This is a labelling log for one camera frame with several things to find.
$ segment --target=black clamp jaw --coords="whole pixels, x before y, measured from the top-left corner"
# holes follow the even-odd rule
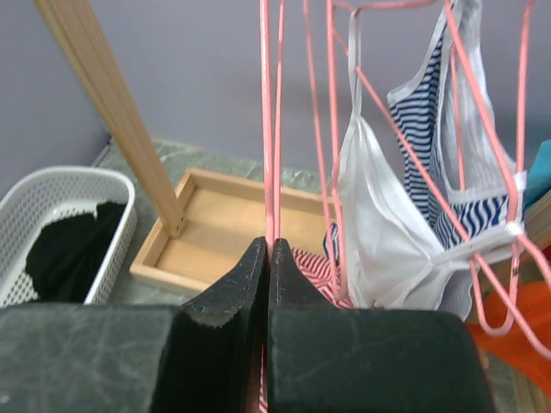
[[[0,411],[495,413],[462,322],[341,310],[262,237],[181,307],[18,305],[0,311]]]

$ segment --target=pink hanger wire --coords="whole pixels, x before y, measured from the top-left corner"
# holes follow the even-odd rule
[[[416,2],[416,4],[419,5],[426,5],[427,2]],[[524,119],[524,110],[525,110],[525,79],[526,79],[526,67],[527,67],[527,56],[528,56],[528,33],[529,33],[529,14],[530,14],[530,8],[533,4],[533,1],[529,2],[529,4],[526,6],[526,10],[524,12],[524,19],[523,19],[523,38],[522,38],[522,45],[521,45],[521,63],[519,64],[519,67],[521,68],[521,71],[519,73],[519,119]],[[392,6],[399,7],[400,3],[384,3],[382,5],[375,5],[375,4],[369,4],[362,6],[361,9],[390,9]],[[343,5],[340,3],[340,7],[343,7],[347,10],[353,10],[348,5]],[[517,209],[518,209],[518,191],[517,187],[514,182],[514,178],[512,176],[512,173],[509,171],[507,167],[507,158],[505,155],[505,152],[503,148],[501,147],[501,144],[498,140],[498,136],[495,133],[495,129],[492,124],[492,118],[490,117],[488,110],[486,106],[484,105],[484,100],[482,98],[482,95],[480,93],[480,87],[476,82],[476,78],[473,74],[473,70],[470,67],[470,64],[467,59],[467,55],[464,51],[463,45],[461,43],[461,39],[459,37],[458,33],[458,27],[455,22],[455,18],[452,14],[451,10],[451,1],[446,0],[445,2],[445,12],[446,17],[449,22],[449,30],[452,34],[452,38],[454,40],[454,48],[453,48],[453,59],[455,61],[455,54],[457,53],[457,56],[459,57],[461,67],[465,71],[466,78],[469,84],[469,88],[471,89],[474,100],[477,105],[477,109],[480,112],[480,117],[483,120],[484,127],[486,129],[486,133],[488,135],[488,138],[492,145],[492,150],[496,154],[496,158],[498,159],[498,165],[502,172],[502,175],[504,176],[504,180],[506,183],[506,186],[509,191],[510,195],[510,205],[508,210],[508,221],[512,222],[515,217],[517,216]],[[344,41],[342,39],[338,38],[338,34],[336,31],[333,30],[333,33],[337,37],[337,41],[341,46],[344,47],[345,52],[346,51],[346,45],[344,44]],[[449,216],[452,224],[458,231],[458,233],[461,235],[464,241],[467,241],[469,239],[468,234],[466,233],[465,229],[462,227],[462,225],[457,220],[457,217],[453,214],[451,209],[449,208],[449,205],[445,201],[445,199],[442,197],[442,194],[440,194],[438,188],[434,184],[434,182],[430,179],[429,174],[424,169],[423,165],[418,160],[416,154],[414,153],[411,146],[407,143],[405,136],[400,131],[397,125],[395,125],[392,116],[388,112],[386,106],[383,104],[380,97],[375,93],[375,90],[371,83],[368,81],[368,79],[365,77],[365,75],[362,73],[362,70],[360,68],[356,68],[356,72],[358,73],[359,78],[362,80],[364,86],[368,90],[369,94],[374,99],[375,103],[383,113],[383,115],[387,118],[387,121],[390,123],[393,130],[397,133],[398,138],[400,139],[402,145],[405,147],[406,151],[412,158],[412,161],[416,164],[416,166],[419,169],[419,172],[421,173],[422,177],[427,182],[427,185],[429,186],[431,192],[435,195],[436,199],[438,200],[439,204],[443,208],[444,212]],[[523,141],[523,127],[519,128],[519,132],[521,133],[521,140]],[[517,143],[518,146],[521,146],[519,150],[517,150],[517,158],[521,157],[523,159],[523,145],[520,145]],[[548,261],[546,260],[545,256],[542,254],[542,252],[526,237],[526,235],[522,234],[517,236],[517,242],[521,244],[527,252],[529,252],[535,259],[536,264],[542,271],[542,274],[544,278],[546,279],[548,285],[551,285],[551,269],[549,268]],[[483,259],[483,257],[480,255],[479,252],[474,253],[474,261],[471,261],[471,273],[473,276],[474,281],[474,296],[475,296],[475,302],[477,305],[477,310],[479,313],[480,318],[480,326],[486,331],[489,335],[503,335],[505,334],[512,326],[512,320],[515,319],[517,323],[519,324],[519,327],[523,331],[523,333],[527,336],[528,340],[531,342],[533,347],[536,351],[538,351],[542,356],[551,359],[551,351],[549,351],[548,348],[543,346],[543,344],[539,341],[539,339],[534,334],[533,330],[528,326],[526,320],[520,313],[520,311],[516,308],[516,296],[517,296],[517,267],[518,267],[518,256],[519,251],[517,244],[514,243],[512,246],[513,248],[513,265],[512,265],[512,271],[511,271],[511,284],[510,284],[510,291],[509,295],[503,288],[503,286],[500,284],[497,276],[493,273],[493,271],[490,269],[490,266],[487,264],[487,262]],[[505,323],[502,327],[498,329],[493,329],[490,327],[486,322],[486,317],[484,313],[484,306],[482,304],[482,298],[481,298],[481,291],[480,291],[480,282],[478,279],[478,271],[476,269],[476,266],[474,265],[474,262],[477,262],[482,271],[486,274],[486,277],[496,290],[499,297],[502,299],[504,304],[506,305],[508,309],[508,317],[505,320]]]
[[[357,9],[352,8],[347,3],[333,3],[332,0],[326,0],[326,12],[327,12],[327,52],[328,52],[328,69],[329,69],[329,97],[330,97],[330,115],[331,115],[331,153],[332,153],[332,185],[331,185],[331,194],[333,198],[333,203],[335,207],[335,213],[337,217],[337,226],[338,226],[338,241],[339,241],[339,256],[341,257],[340,262],[340,273],[341,273],[341,282],[340,286],[337,285],[337,268],[336,268],[336,251],[334,250],[333,243],[330,243],[331,246],[328,249],[329,256],[331,260],[331,277],[333,279],[333,289],[336,295],[339,298],[342,298],[347,293],[347,282],[346,282],[346,259],[345,259],[345,246],[344,246],[344,236],[343,236],[343,225],[342,225],[342,214],[340,208],[340,201],[337,192],[337,174],[339,171],[339,133],[338,133],[338,120],[337,120],[337,80],[336,80],[336,66],[335,66],[335,53],[334,53],[334,40],[336,40],[347,53],[346,44],[340,38],[337,31],[334,28],[333,15],[335,8],[346,9],[349,12],[355,12],[357,14],[361,13],[362,10],[372,9],[372,10],[381,10],[381,9],[410,9],[416,7],[423,7],[432,3],[435,3],[436,0],[417,0],[417,1],[398,1],[398,2],[384,2],[384,3],[373,3],[373,4],[364,4]],[[534,1],[529,0],[526,5],[523,17],[523,30],[521,38],[521,50],[519,58],[519,85],[518,85],[518,100],[517,100],[517,167],[516,172],[523,172],[523,159],[524,159],[524,140],[525,140],[525,131],[524,131],[524,122],[525,122],[525,106],[526,106],[526,77],[527,77],[527,67],[528,67],[528,40],[529,40],[529,18],[531,13],[531,8]],[[283,20],[284,20],[284,4],[283,0],[280,3],[280,21],[279,21],[279,49],[278,49],[278,68],[277,68],[277,91],[276,91],[276,120],[275,120],[275,150],[272,142],[272,131],[271,131],[271,91],[269,86],[270,69],[269,69],[269,23],[268,23],[268,0],[260,0],[260,28],[261,28],[261,72],[262,72],[262,98],[263,98],[263,143],[264,143],[264,184],[265,184],[265,202],[266,202],[266,239],[269,246],[269,251],[271,253],[271,248],[273,248],[273,242],[275,236],[279,236],[280,230],[280,196],[279,188],[281,186],[281,106],[282,106],[282,45],[283,45]],[[318,104],[318,91],[316,86],[316,75],[315,68],[313,64],[313,47],[312,47],[312,35],[309,21],[309,4],[308,0],[303,0],[303,11],[305,16],[306,24],[306,50],[308,57],[308,72],[310,76],[310,88],[313,98],[313,121],[314,121],[314,135],[316,139],[316,150],[318,156],[319,164],[319,174],[321,181],[321,190],[323,195],[323,209],[325,215],[325,227],[328,234],[328,237],[331,236],[330,229],[330,214],[329,214],[329,200],[326,189],[326,174],[325,174],[325,165],[324,165],[324,153],[323,145],[321,138],[321,126],[319,119],[319,104]],[[459,163],[459,174],[460,174],[460,188],[465,188],[465,177],[464,177],[464,164],[463,164],[463,153],[462,153],[462,141],[461,141],[461,123],[459,120],[459,96],[457,93],[457,73],[456,73],[456,60],[459,59],[461,68],[464,70],[468,86],[473,93],[474,102],[480,113],[480,118],[482,120],[485,132],[490,141],[492,150],[496,155],[498,160],[498,166],[502,173],[502,176],[505,181],[509,193],[509,206],[507,213],[507,221],[513,222],[518,215],[519,211],[519,193],[517,186],[514,181],[513,174],[509,170],[507,157],[505,151],[503,150],[498,135],[496,134],[495,128],[493,126],[492,117],[489,114],[489,111],[485,105],[482,94],[480,93],[480,86],[476,80],[476,77],[473,73],[473,69],[470,66],[468,61],[467,54],[464,50],[464,47],[461,42],[459,35],[459,30],[457,23],[453,16],[452,12],[452,3],[451,0],[444,0],[444,11],[449,25],[449,31],[453,39],[453,45],[451,47],[451,71],[452,71],[452,83],[454,90],[454,103],[455,103],[455,124],[456,124],[456,135],[457,135],[457,144],[458,144],[458,163]],[[380,111],[383,113],[393,130],[396,132],[400,142],[408,152],[412,161],[417,166],[421,176],[427,183],[430,191],[435,195],[436,200],[441,205],[444,213],[446,213],[454,225],[457,232],[460,234],[461,238],[464,241],[469,239],[469,236],[451,208],[449,207],[446,200],[443,198],[442,194],[438,190],[435,183],[430,179],[430,175],[423,167],[419,161],[417,155],[415,154],[412,147],[406,140],[404,134],[400,131],[398,126],[393,121],[392,116],[388,112],[386,105],[382,102],[380,97],[375,93],[375,89],[369,82],[369,80],[363,74],[361,68],[356,67],[356,72],[359,78],[362,80],[362,83],[366,87],[369,94],[375,101],[375,104],[379,107]],[[478,310],[480,326],[483,330],[489,335],[492,336],[501,336],[506,334],[512,326],[513,320],[516,320],[520,329],[526,335],[527,339],[530,341],[532,346],[536,351],[538,351],[543,357],[551,359],[551,350],[546,348],[534,334],[533,330],[529,327],[528,323],[516,307],[517,300],[517,286],[518,286],[518,265],[519,265],[519,256],[520,250],[519,245],[522,245],[526,252],[531,254],[538,265],[539,269],[542,271],[542,275],[548,285],[551,287],[551,268],[549,267],[548,261],[542,252],[532,243],[525,234],[517,236],[517,242],[511,245],[513,251],[512,257],[512,266],[511,266],[511,275],[510,275],[510,285],[509,292],[505,291],[504,287],[501,285],[497,276],[493,273],[490,266],[486,260],[481,256],[479,252],[473,253],[473,258],[470,260],[471,275],[473,277],[474,283],[474,298],[475,304]],[[505,306],[507,307],[507,318],[504,324],[495,329],[488,325],[486,321],[486,315],[484,312],[484,306],[482,302],[482,294],[480,290],[480,281],[478,276],[478,270],[476,264],[480,266],[480,269],[486,274],[486,277],[492,284],[498,296],[502,299]]]
[[[260,79],[262,93],[262,132],[264,161],[264,208],[266,210],[266,244],[271,260],[275,241],[274,226],[274,142],[272,135],[272,91],[269,57],[269,0],[260,0]]]

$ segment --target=wooden stick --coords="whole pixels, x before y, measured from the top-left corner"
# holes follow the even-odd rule
[[[183,209],[99,26],[90,0],[35,0],[166,231],[178,237]]]

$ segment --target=laundry basket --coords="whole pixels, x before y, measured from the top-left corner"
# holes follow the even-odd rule
[[[24,269],[40,230],[53,221],[93,213],[98,203],[126,203],[85,304],[107,301],[136,228],[135,191],[123,174],[90,167],[52,167],[19,181],[0,202],[0,307],[38,298]]]

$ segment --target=gray wall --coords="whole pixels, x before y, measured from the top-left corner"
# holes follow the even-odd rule
[[[106,133],[31,0],[0,1],[0,198],[23,176],[90,164]]]
[[[92,0],[153,135],[236,157],[262,159],[258,1]],[[272,0],[272,29],[277,1]],[[288,0],[283,163],[316,170],[300,0]],[[311,0],[316,69],[329,151],[325,1]],[[483,53],[498,130],[514,147],[521,0],[485,0]],[[383,95],[417,71],[440,6],[363,17],[364,69]],[[551,135],[551,3],[536,2],[529,68],[528,150]],[[348,17],[337,15],[346,35]],[[349,112],[344,56],[337,50],[341,130]],[[0,2],[0,196],[19,178],[57,163],[90,163],[102,124],[32,0]],[[401,172],[393,134],[376,108],[364,113]]]
[[[161,139],[202,146],[236,157],[262,159],[258,0],[92,0],[151,132]],[[278,3],[271,0],[273,40]],[[325,0],[311,0],[316,69],[329,143],[325,57]],[[287,0],[283,163],[316,170],[301,0]],[[524,0],[484,0],[483,53],[498,131],[514,148],[517,59]],[[441,5],[365,13],[363,62],[385,95],[418,70]],[[338,13],[346,36],[348,16]],[[527,158],[551,135],[548,18],[551,3],[536,1],[531,32]],[[339,63],[342,128],[349,116],[344,55]],[[379,133],[395,169],[401,160],[393,134],[364,99],[364,113]]]

